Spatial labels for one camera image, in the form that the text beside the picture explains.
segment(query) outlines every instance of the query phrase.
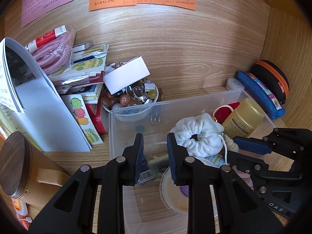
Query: dark wood lid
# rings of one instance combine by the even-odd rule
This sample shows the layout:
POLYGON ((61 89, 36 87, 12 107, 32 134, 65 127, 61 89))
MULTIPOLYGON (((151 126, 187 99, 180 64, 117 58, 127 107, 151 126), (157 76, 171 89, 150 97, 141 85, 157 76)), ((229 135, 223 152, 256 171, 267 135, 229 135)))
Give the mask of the dark wood lid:
POLYGON ((0 185, 3 191, 19 198, 26 187, 31 165, 29 141, 21 132, 12 133, 0 151, 0 185))

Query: barcode label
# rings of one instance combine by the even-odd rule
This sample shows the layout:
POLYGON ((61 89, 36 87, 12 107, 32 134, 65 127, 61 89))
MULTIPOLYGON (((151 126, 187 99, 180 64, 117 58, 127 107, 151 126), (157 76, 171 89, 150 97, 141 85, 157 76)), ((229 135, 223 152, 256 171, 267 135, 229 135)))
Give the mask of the barcode label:
POLYGON ((142 173, 140 173, 140 177, 138 179, 138 184, 139 185, 142 185, 148 181, 151 181, 151 180, 154 180, 155 177, 154 177, 154 174, 151 170, 147 170, 147 171, 144 171, 142 173))

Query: white scrunchie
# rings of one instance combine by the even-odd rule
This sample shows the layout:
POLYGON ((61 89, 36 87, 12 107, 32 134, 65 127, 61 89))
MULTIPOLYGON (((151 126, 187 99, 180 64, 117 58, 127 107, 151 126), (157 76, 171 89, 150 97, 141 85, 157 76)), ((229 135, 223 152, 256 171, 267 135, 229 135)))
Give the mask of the white scrunchie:
POLYGON ((179 120, 170 132, 174 133, 177 144, 184 146, 190 156, 205 158, 218 154, 223 148, 221 133, 224 128, 207 113, 179 120), (197 135, 198 141, 191 138, 193 135, 197 135))

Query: blue pouch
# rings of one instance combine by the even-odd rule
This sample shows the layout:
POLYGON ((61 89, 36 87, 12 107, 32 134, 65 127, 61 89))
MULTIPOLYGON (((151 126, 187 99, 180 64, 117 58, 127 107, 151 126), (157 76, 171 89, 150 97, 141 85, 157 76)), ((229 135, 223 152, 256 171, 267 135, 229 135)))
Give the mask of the blue pouch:
POLYGON ((253 74, 237 71, 236 77, 271 119, 278 119, 285 114, 285 109, 274 94, 253 74))

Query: brown mug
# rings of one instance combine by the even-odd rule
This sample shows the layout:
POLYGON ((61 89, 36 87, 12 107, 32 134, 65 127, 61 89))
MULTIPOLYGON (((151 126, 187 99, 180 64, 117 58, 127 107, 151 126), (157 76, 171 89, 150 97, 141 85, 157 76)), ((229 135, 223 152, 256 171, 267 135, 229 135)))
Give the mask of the brown mug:
POLYGON ((12 133, 4 142, 0 151, 0 185, 8 196, 44 207, 69 178, 64 168, 21 132, 12 133))

